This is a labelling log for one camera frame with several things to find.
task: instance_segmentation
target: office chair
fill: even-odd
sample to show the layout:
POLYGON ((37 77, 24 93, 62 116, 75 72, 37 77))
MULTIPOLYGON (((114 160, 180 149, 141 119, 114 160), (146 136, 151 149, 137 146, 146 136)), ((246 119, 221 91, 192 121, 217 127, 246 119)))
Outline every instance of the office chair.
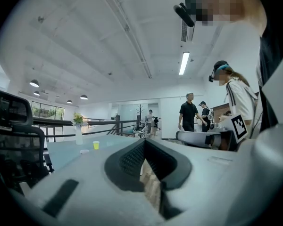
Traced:
MULTIPOLYGON (((32 127, 29 102, 0 91, 0 176, 8 188, 23 193, 48 175, 43 165, 44 132, 32 127)), ((49 155, 45 161, 51 165, 49 155)))

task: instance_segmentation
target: floor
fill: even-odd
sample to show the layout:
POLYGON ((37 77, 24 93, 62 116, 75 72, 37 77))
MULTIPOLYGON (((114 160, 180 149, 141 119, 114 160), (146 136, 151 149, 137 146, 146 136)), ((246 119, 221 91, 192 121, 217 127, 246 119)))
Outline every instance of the floor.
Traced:
POLYGON ((160 181, 155 176, 147 160, 143 164, 143 174, 140 177, 140 181, 145 185, 146 198, 158 211, 160 204, 160 181))

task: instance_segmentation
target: plastic cup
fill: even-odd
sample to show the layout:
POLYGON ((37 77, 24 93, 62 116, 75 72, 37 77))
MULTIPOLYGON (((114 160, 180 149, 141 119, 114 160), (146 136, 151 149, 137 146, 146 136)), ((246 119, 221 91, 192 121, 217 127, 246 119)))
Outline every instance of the plastic cup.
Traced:
POLYGON ((98 150, 99 147, 100 147, 100 142, 99 141, 94 141, 93 142, 93 147, 94 147, 95 150, 98 150))

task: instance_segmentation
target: potted plant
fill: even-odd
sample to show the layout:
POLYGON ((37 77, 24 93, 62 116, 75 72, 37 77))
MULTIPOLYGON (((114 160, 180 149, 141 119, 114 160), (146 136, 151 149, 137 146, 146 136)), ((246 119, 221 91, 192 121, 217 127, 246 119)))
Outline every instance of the potted plant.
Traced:
POLYGON ((83 144, 82 126, 88 125, 83 121, 83 116, 80 113, 75 112, 72 124, 75 126, 75 140, 77 145, 83 144))

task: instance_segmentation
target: flower vase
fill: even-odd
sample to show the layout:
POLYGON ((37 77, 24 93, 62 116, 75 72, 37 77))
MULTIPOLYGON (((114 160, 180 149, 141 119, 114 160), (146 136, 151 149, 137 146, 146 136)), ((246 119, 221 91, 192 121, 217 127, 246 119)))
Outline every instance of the flower vase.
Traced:
POLYGON ((76 126, 75 141, 76 141, 77 145, 83 144, 83 136, 82 136, 82 127, 81 126, 76 126))

